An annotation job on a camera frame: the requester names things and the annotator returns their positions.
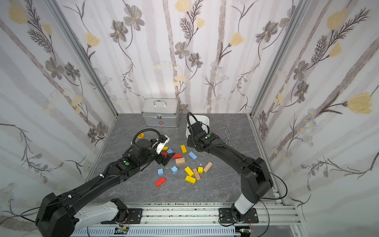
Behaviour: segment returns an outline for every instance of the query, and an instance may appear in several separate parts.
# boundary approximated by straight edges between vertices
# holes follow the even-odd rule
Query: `case handle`
[[[154,107],[157,106],[157,104],[155,103],[155,102],[157,102],[157,101],[158,101],[158,102],[163,102],[163,103],[164,103],[164,106],[167,107],[167,103],[166,103],[165,101],[163,101],[163,100],[155,100],[154,103],[153,103],[153,104],[154,104]]]

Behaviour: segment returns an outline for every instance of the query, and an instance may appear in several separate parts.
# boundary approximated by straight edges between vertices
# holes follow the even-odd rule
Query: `metal tongs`
[[[226,126],[226,131],[225,131],[225,135],[226,135],[226,144],[228,145],[228,142],[229,142],[229,146],[233,146],[234,147],[234,149],[236,149],[236,146],[235,145],[231,145],[230,144],[230,139],[229,139],[229,137],[230,137],[230,135],[232,134],[232,132],[230,131],[230,129],[229,129],[229,124]]]

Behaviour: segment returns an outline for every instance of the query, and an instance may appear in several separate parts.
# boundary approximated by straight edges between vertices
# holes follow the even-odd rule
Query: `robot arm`
[[[191,124],[189,117],[195,119]],[[261,159],[253,159],[227,146],[218,135],[205,132],[202,123],[191,113],[187,113],[188,136],[187,146],[195,148],[199,152],[206,151],[219,157],[230,165],[241,176],[241,191],[237,201],[232,205],[232,216],[235,222],[243,222],[247,218],[247,212],[256,204],[273,186],[266,162]]]
[[[137,136],[145,131],[154,131],[158,139],[139,139],[135,142]],[[83,207],[106,190],[138,173],[143,165],[155,160],[158,164],[166,166],[172,156],[164,157],[160,152],[169,140],[155,129],[144,129],[134,136],[132,145],[122,158],[109,163],[99,176],[58,196],[54,193],[45,196],[35,220],[42,236],[68,237],[74,231],[100,221],[125,220],[129,213],[119,199],[96,207]]]

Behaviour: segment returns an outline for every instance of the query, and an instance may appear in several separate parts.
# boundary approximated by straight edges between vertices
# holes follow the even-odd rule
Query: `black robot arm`
[[[189,117],[195,119],[190,124]],[[188,130],[190,135],[187,146],[199,152],[208,152],[219,157],[230,165],[241,176],[241,196],[232,206],[232,214],[236,222],[246,220],[248,210],[272,188],[273,181],[265,170],[266,162],[261,158],[253,159],[227,146],[225,142],[213,132],[205,132],[201,121],[191,113],[187,113]]]
[[[135,138],[142,132],[154,131],[158,134],[158,139]],[[132,145],[124,152],[122,157],[109,163],[104,171],[97,177],[80,185],[73,190],[56,196],[51,193],[45,196],[38,211],[35,224],[42,236],[70,236],[75,230],[75,224],[80,221],[75,217],[76,213],[94,198],[117,184],[125,182],[127,179],[140,171],[143,165],[154,160],[158,164],[167,165],[171,156],[165,157],[160,153],[164,144],[169,141],[165,135],[161,135],[155,129],[144,129],[138,132],[133,138]],[[117,220],[125,220],[128,212],[126,206],[113,199],[118,209]]]

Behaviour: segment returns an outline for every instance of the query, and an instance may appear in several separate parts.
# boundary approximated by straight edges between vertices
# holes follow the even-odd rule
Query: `wall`
[[[377,236],[379,3],[312,1],[254,114],[310,237]]]
[[[114,116],[43,1],[0,16],[0,232],[40,236],[18,215],[84,183]]]
[[[250,112],[298,1],[57,0],[119,113]]]

